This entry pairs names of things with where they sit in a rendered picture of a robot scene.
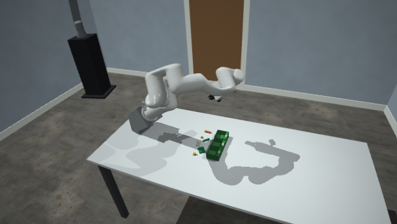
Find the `green rack of bins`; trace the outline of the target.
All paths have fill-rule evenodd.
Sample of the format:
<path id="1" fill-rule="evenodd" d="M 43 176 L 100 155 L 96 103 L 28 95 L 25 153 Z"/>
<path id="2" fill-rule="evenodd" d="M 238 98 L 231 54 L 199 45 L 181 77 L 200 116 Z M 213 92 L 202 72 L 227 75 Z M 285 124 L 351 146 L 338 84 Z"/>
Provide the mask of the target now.
<path id="1" fill-rule="evenodd" d="M 219 161 L 229 137 L 229 132 L 217 130 L 212 143 L 206 153 L 206 158 Z"/>

